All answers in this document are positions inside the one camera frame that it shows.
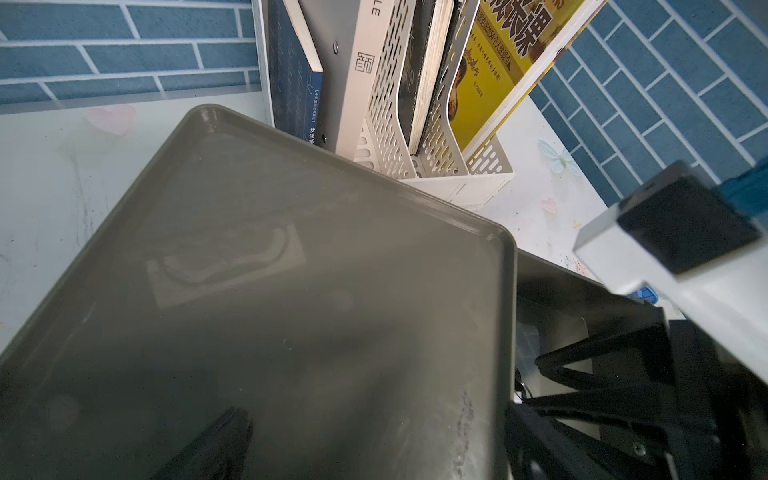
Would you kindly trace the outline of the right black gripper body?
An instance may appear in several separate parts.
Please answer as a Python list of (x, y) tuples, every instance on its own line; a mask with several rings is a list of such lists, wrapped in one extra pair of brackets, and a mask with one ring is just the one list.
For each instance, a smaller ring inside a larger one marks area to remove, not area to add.
[(765, 479), (767, 384), (690, 320), (664, 323), (675, 429), (667, 479)]

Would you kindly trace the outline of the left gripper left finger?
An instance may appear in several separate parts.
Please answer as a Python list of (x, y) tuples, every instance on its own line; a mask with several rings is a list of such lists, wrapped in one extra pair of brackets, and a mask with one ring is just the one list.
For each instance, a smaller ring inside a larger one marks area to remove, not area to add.
[(229, 408), (152, 479), (240, 479), (252, 434), (248, 412)]

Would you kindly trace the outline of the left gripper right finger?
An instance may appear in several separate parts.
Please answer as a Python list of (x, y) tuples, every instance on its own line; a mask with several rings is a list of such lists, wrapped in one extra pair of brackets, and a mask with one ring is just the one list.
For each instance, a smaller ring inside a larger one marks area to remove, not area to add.
[(690, 452), (661, 324), (590, 336), (537, 358), (567, 392), (510, 402), (515, 479), (685, 479)]

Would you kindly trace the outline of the olive and cream drawer cabinet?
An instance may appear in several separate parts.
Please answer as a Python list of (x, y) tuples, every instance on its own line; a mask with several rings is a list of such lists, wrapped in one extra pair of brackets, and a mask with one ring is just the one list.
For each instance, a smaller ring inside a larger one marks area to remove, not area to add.
[(192, 109), (1, 358), (5, 479), (152, 479), (229, 408), (240, 479), (503, 479), (501, 225)]

